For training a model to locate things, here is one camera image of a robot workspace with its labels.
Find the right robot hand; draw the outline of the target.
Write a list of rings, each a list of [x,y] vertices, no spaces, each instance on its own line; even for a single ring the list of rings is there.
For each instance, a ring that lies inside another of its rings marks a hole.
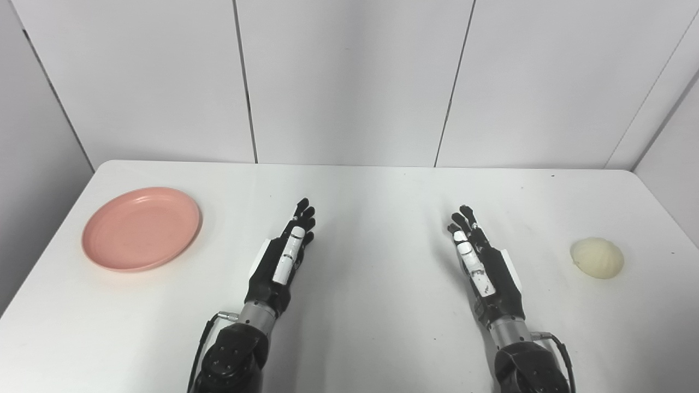
[[[502,251],[492,246],[473,209],[462,205],[451,219],[447,230],[461,270],[469,278],[475,295],[474,312],[478,321],[489,328],[501,318],[526,319],[515,275]]]

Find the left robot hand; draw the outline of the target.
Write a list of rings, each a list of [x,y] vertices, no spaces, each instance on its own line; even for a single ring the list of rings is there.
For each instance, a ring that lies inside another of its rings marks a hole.
[[[305,248],[315,238],[315,208],[308,198],[295,206],[282,234],[270,240],[248,281],[245,302],[269,307],[279,318],[291,301],[291,284],[304,261]]]

